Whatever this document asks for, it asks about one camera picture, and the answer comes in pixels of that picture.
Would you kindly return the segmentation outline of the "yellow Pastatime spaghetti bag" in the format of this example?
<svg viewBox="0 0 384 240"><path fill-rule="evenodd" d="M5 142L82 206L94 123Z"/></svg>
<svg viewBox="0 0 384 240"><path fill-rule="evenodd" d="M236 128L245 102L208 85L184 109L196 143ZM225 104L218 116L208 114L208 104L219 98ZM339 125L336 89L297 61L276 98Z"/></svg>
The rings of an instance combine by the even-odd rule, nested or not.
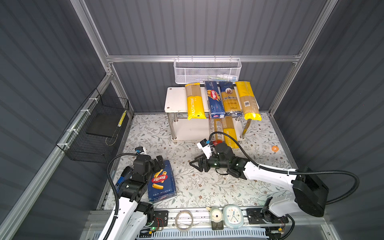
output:
<svg viewBox="0 0 384 240"><path fill-rule="evenodd" d="M230 137L232 137L235 141L237 141L237 135L233 123L233 118L226 116L224 119L221 120L222 126L223 126L223 132ZM226 144L231 147L232 149L238 149L239 146L229 137L224 136Z"/></svg>
<svg viewBox="0 0 384 240"><path fill-rule="evenodd" d="M187 94L188 120L206 119L200 84L187 84L185 89Z"/></svg>

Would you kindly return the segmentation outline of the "dark blue spaghetti bag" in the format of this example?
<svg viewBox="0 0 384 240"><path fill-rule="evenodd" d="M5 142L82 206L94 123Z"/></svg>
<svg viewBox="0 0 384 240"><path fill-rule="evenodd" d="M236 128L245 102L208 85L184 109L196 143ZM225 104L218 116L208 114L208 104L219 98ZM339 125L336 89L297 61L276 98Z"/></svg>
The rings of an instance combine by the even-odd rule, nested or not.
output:
<svg viewBox="0 0 384 240"><path fill-rule="evenodd" d="M239 105L234 84L232 82L219 82L219 86L226 115L230 117L242 116L242 110Z"/></svg>

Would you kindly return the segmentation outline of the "red-ended spaghetti bag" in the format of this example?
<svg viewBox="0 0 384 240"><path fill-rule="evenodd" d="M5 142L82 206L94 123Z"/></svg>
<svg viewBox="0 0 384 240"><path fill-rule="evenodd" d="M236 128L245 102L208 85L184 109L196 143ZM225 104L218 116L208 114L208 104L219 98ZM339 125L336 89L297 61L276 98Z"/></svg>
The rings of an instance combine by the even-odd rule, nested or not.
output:
<svg viewBox="0 0 384 240"><path fill-rule="evenodd" d="M210 133L213 132L222 132L223 131L223 126L222 126L222 121L221 119L209 119L209 124L210 124ZM224 135L222 134L215 134L212 136L212 140L214 145L217 145L219 143L224 142Z"/></svg>

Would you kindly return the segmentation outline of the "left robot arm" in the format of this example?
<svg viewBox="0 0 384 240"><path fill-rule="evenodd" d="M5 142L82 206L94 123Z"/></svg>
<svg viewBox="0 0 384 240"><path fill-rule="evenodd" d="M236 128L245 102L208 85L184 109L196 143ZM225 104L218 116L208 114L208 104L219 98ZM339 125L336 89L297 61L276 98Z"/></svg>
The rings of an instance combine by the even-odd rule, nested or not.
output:
<svg viewBox="0 0 384 240"><path fill-rule="evenodd" d="M131 175L125 178L117 190L110 168L114 161L132 156L133 167L128 171ZM154 206L142 202L141 199L148 189L151 177L165 166L162 156L152 158L149 155L123 153L114 157L107 166L107 178L115 198L115 207L99 236L100 240L135 240L140 231L152 224L155 218Z"/></svg>

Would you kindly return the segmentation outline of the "yellow spaghetti bag with barcode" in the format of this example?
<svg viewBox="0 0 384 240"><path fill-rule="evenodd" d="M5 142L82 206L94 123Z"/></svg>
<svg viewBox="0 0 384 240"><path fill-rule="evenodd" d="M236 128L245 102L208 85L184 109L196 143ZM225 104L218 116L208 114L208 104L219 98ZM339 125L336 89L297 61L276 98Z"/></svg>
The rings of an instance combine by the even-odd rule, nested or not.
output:
<svg viewBox="0 0 384 240"><path fill-rule="evenodd" d="M239 102L242 107L245 120L261 121L262 116L259 111L254 92L250 82L236 82L239 95Z"/></svg>

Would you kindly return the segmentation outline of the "blue Barilla rigatoni box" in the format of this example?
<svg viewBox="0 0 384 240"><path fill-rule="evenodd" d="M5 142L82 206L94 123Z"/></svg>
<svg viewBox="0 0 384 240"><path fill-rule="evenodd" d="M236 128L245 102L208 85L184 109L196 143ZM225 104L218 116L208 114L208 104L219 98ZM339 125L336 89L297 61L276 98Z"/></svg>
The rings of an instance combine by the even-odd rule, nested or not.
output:
<svg viewBox="0 0 384 240"><path fill-rule="evenodd" d="M176 181L169 160L164 161L164 168L155 173L148 183L148 198L152 203L177 195Z"/></svg>

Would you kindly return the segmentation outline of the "blue Barilla spaghetti box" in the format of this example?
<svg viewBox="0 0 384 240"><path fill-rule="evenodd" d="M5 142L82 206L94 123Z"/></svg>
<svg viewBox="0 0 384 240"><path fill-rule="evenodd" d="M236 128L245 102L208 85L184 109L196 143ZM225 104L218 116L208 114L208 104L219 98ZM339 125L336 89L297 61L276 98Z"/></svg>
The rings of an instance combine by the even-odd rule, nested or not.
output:
<svg viewBox="0 0 384 240"><path fill-rule="evenodd" d="M217 82L205 82L205 89L208 97L210 117L212 119L223 119L226 115L226 112L222 103Z"/></svg>

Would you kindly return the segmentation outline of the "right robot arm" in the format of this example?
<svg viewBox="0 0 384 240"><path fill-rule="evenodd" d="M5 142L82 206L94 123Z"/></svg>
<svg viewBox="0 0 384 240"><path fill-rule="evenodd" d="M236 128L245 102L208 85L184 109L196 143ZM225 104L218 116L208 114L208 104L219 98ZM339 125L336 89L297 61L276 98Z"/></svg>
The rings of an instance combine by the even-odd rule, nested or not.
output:
<svg viewBox="0 0 384 240"><path fill-rule="evenodd" d="M208 139L198 142L197 146L203 154L195 157L190 166L199 172L211 169L225 169L226 175L243 180L256 180L270 183L288 191L280 197L269 197L261 210L263 218L271 222L273 219L303 212L312 217L321 218L327 205L340 202L351 196L359 187L360 179L354 173L342 170L312 171L310 168L284 169L266 166L252 159L242 146L239 149L244 157L234 154L226 143L215 145L210 134ZM344 194L329 199L329 188L320 179L320 175L346 175L354 179L352 187Z"/></svg>

